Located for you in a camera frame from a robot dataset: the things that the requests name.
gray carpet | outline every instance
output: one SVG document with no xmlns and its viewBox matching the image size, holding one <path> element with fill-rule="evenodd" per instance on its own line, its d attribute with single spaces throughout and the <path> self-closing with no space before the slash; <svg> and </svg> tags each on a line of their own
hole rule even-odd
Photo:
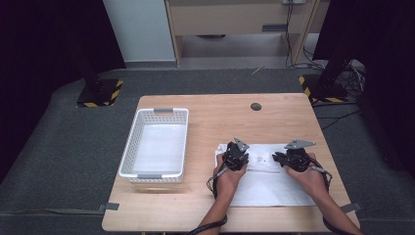
<svg viewBox="0 0 415 235">
<path fill-rule="evenodd" d="M 112 107 L 77 108 L 79 80 L 57 90 L 48 110 L 0 186 L 0 234 L 113 234 L 101 215 L 6 213 L 32 209 L 95 210 L 108 201 L 143 95 L 302 92 L 310 70 L 115 70 L 123 80 Z M 322 127 L 358 110 L 355 105 L 315 108 Z M 414 234 L 415 179 L 391 170 L 360 114 L 323 130 L 366 234 Z"/>
</svg>

white cabinet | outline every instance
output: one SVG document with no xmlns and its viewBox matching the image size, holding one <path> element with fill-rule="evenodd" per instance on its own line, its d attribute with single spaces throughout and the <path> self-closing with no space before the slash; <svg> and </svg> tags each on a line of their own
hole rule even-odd
<svg viewBox="0 0 415 235">
<path fill-rule="evenodd" d="M 164 0 L 104 0 L 125 62 L 175 61 Z"/>
</svg>

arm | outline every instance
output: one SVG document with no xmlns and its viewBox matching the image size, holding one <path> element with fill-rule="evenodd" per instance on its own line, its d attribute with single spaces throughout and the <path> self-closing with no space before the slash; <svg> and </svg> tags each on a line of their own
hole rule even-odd
<svg viewBox="0 0 415 235">
<path fill-rule="evenodd" d="M 327 192 L 323 175 L 319 171 L 309 168 L 305 172 L 297 172 L 286 165 L 284 169 L 299 182 L 330 224 L 351 234 L 363 234 Z"/>
<path fill-rule="evenodd" d="M 217 174 L 220 166 L 222 165 L 222 156 L 223 155 L 216 156 L 217 167 L 213 170 L 213 175 Z M 220 177 L 217 179 L 216 185 L 217 198 L 199 226 L 217 222 L 225 217 L 229 205 L 231 204 L 232 199 L 235 195 L 236 189 L 238 188 L 239 180 L 246 171 L 247 166 L 245 165 L 241 170 L 232 171 L 228 169 L 222 175 L 220 175 Z M 214 227 L 199 234 L 219 234 L 219 231 L 220 227 Z"/>
</svg>

white plastic basket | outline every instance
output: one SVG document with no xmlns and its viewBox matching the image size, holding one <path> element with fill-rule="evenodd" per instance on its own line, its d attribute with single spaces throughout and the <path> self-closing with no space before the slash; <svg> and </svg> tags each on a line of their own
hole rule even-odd
<svg viewBox="0 0 415 235">
<path fill-rule="evenodd" d="M 133 183 L 180 183 L 189 110 L 141 109 L 135 114 L 118 174 Z"/>
</svg>

yellow and black hazard tape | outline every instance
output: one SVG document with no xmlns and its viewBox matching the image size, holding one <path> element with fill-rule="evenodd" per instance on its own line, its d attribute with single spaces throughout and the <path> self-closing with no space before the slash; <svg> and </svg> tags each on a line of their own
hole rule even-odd
<svg viewBox="0 0 415 235">
<path fill-rule="evenodd" d="M 113 95 L 111 96 L 111 100 L 108 102 L 83 102 L 83 103 L 77 103 L 77 106 L 79 108 L 82 107 L 88 107 L 88 108 L 93 108 L 93 107 L 100 107 L 100 106 L 113 106 L 116 100 L 116 97 L 118 97 L 119 94 L 119 90 L 121 89 L 123 81 L 119 80 L 118 83 L 115 86 L 115 90 L 113 92 Z"/>
<path fill-rule="evenodd" d="M 308 100 L 310 103 L 316 103 L 316 102 L 348 102 L 347 97 L 324 97 L 324 98 L 315 98 L 312 96 L 310 89 L 308 88 L 305 79 L 303 76 L 299 77 L 299 81 L 302 87 L 302 90 L 304 91 L 304 94 L 308 97 Z"/>
</svg>

